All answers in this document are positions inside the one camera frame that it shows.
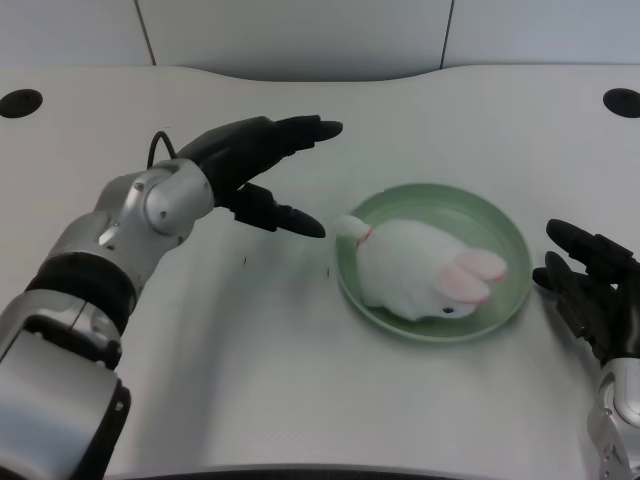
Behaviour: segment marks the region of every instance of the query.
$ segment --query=plate rim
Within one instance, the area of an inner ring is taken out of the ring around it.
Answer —
[[[470,192],[470,191],[465,190],[463,188],[454,187],[452,185],[447,185],[447,184],[444,184],[444,183],[421,183],[421,182],[403,183],[403,184],[400,184],[400,185],[395,185],[393,187],[385,188],[381,192],[374,193],[373,195],[367,197],[362,202],[360,202],[358,205],[353,207],[351,209],[351,211],[349,212],[349,214],[353,215],[356,210],[358,210],[361,206],[363,206],[365,203],[369,202],[372,198],[374,198],[374,197],[376,197],[378,195],[382,195],[383,193],[389,192],[390,190],[395,190],[395,189],[404,188],[404,187],[439,187],[439,188],[444,187],[445,189],[457,190],[457,191],[463,192],[463,193],[465,193],[467,195],[471,195],[471,196],[476,197],[479,200],[489,204],[490,206],[495,208],[498,212],[500,212],[500,214],[502,214],[504,216],[504,218],[507,219],[507,221],[514,227],[515,231],[518,233],[520,239],[522,240],[522,243],[524,244],[525,250],[527,252],[527,259],[526,260],[527,260],[527,264],[528,264],[528,271],[529,272],[532,271],[532,269],[533,269],[533,260],[531,258],[531,250],[529,249],[529,244],[527,243],[527,240],[526,240],[525,236],[522,234],[522,231],[520,230],[520,228],[518,228],[518,225],[511,219],[511,217],[509,217],[495,203],[491,202],[490,200],[487,200],[484,197],[481,197],[480,195],[477,195],[476,193]],[[482,335],[486,335],[486,334],[492,332],[493,330],[496,330],[497,328],[502,327],[503,325],[509,323],[509,321],[511,321],[511,319],[513,319],[513,317],[515,317],[515,315],[518,313],[518,311],[525,304],[527,298],[529,297],[529,294],[531,293],[532,280],[531,280],[531,275],[529,275],[527,277],[527,283],[526,283],[527,288],[524,290],[524,293],[521,295],[521,298],[518,298],[518,301],[515,302],[512,311],[507,315],[507,318],[503,322],[496,323],[496,324],[491,325],[491,326],[489,326],[489,327],[487,327],[487,328],[485,328],[483,330],[479,330],[479,331],[471,333],[469,335],[459,335],[459,336],[455,336],[455,337],[432,337],[432,336],[418,335],[418,334],[415,334],[415,333],[412,333],[412,332],[407,332],[406,330],[402,330],[402,329],[396,328],[393,325],[390,325],[387,322],[384,322],[384,321],[380,320],[366,306],[362,305],[361,302],[357,301],[354,298],[354,296],[351,293],[351,291],[349,290],[349,288],[347,288],[347,286],[345,284],[345,281],[344,281],[344,278],[342,277],[342,271],[340,270],[340,263],[338,261],[338,237],[337,236],[334,239],[333,244],[334,244],[333,256],[334,256],[334,262],[335,262],[335,266],[336,266],[336,271],[337,271],[337,274],[338,274],[338,283],[340,284],[340,290],[342,290],[342,293],[347,296],[347,298],[349,299],[351,305],[356,307],[356,309],[362,315],[364,315],[369,320],[373,321],[373,323],[375,323],[376,325],[379,325],[380,327],[384,328],[385,330],[393,332],[396,335],[400,335],[400,336],[403,336],[403,337],[406,337],[406,338],[411,338],[413,340],[418,340],[418,341],[422,341],[422,342],[426,342],[426,343],[453,343],[453,342],[461,342],[461,341],[465,341],[465,340],[473,340],[475,338],[481,337]]]

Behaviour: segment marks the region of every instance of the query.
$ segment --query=white wall panel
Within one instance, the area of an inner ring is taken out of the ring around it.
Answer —
[[[0,1],[0,67],[150,63],[133,0]]]
[[[451,0],[141,0],[158,65],[268,80],[440,67]]]
[[[445,67],[640,63],[638,0],[455,0]]]

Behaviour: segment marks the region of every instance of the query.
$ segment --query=pale green bowl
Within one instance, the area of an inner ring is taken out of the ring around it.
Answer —
[[[340,285],[365,317],[387,330],[429,342],[467,340],[505,323],[527,298],[532,268],[527,244],[509,217],[483,198],[446,185],[402,185],[374,195],[360,204],[352,215],[372,226],[393,218],[428,223],[455,235],[470,247],[497,253],[509,264],[507,276],[493,288],[491,300],[468,317],[428,317],[410,322],[384,308],[369,308],[362,303],[355,242],[337,239]]]

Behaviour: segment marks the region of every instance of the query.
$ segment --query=white plush rabbit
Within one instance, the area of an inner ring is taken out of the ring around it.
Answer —
[[[353,216],[336,223],[339,236],[357,240],[363,301],[407,320],[461,318],[489,300],[487,281],[500,281],[507,263],[470,249],[439,228],[414,220],[390,220],[375,228]]]

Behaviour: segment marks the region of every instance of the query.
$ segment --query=black cable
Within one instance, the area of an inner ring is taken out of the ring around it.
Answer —
[[[160,131],[153,136],[153,140],[151,140],[151,145],[149,146],[149,156],[147,157],[147,170],[153,167],[153,159],[156,156],[156,145],[158,145],[158,141],[162,139],[164,145],[167,147],[167,151],[169,152],[170,158],[178,158],[176,156],[176,151],[173,149],[173,145],[171,140],[166,133]]]

